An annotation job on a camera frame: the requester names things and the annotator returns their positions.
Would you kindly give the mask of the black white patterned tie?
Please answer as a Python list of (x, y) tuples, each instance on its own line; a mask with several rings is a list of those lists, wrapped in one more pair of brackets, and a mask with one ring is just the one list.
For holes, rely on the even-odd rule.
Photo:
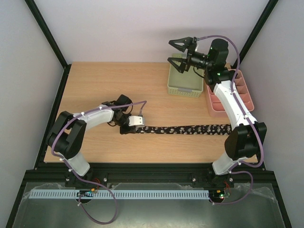
[(184, 126), (145, 126), (135, 127), (133, 133), (139, 134), (183, 134), (183, 135), (229, 135), (232, 132), (230, 124), (184, 125)]

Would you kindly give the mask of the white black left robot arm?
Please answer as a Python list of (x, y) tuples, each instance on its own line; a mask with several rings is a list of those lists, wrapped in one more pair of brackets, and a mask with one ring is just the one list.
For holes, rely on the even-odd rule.
[(101, 124), (113, 123), (119, 126), (120, 134), (135, 133), (137, 126), (144, 125), (142, 111), (146, 103), (134, 103), (129, 97), (120, 95), (117, 100), (103, 102), (86, 112), (72, 114), (63, 111), (47, 135), (47, 145), (52, 155), (62, 160), (70, 171), (83, 177), (90, 170), (80, 151), (86, 131)]

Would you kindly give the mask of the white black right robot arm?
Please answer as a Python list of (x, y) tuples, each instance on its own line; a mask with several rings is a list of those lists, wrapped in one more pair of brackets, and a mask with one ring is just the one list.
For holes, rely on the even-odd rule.
[(237, 91), (239, 69), (228, 70), (226, 67), (228, 46), (235, 44), (222, 35), (211, 35), (210, 38), (213, 41), (207, 54), (198, 52), (197, 46), (198, 41), (208, 37), (170, 40), (169, 45), (187, 55), (185, 58), (170, 57), (168, 61), (179, 73), (188, 71), (190, 67), (202, 69), (205, 83), (219, 99), (230, 120), (232, 132), (224, 143), (225, 151), (213, 162), (213, 171), (207, 174), (208, 183), (218, 186), (224, 180), (224, 174), (232, 173), (238, 165), (258, 168), (263, 164), (267, 127), (250, 113)]

